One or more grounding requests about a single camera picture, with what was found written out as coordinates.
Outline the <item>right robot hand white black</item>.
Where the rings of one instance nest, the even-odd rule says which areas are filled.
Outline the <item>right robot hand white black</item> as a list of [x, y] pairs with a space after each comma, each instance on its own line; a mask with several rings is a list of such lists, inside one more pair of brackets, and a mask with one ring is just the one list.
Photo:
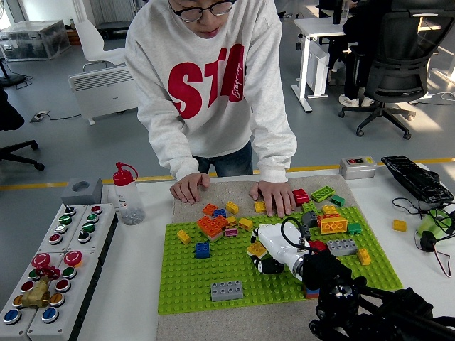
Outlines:
[[310, 245], [301, 237], [294, 224], [261, 224], [252, 231], [251, 242], [256, 241], [259, 241], [270, 255], [269, 258], [261, 259], [250, 256], [261, 274], [280, 274], [287, 265], [292, 275], [302, 280], [304, 256], [310, 252]]

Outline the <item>person's left hand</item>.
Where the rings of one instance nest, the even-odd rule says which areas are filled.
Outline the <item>person's left hand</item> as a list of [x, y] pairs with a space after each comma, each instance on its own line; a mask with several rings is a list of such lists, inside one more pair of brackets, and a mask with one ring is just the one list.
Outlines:
[[278, 217], [290, 215], [296, 208], [291, 186], [288, 182], [271, 183], [259, 181], [250, 189], [250, 197], [257, 201], [259, 196], [264, 198], [266, 213], [269, 217], [277, 213]]

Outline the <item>person's right hand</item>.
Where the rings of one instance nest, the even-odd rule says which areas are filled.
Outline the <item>person's right hand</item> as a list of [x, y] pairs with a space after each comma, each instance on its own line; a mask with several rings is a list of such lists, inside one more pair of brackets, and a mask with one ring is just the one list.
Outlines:
[[206, 173], [192, 173], [178, 180], [170, 187], [172, 196], [183, 203], [194, 204], [200, 202], [199, 187], [208, 188], [210, 177]]

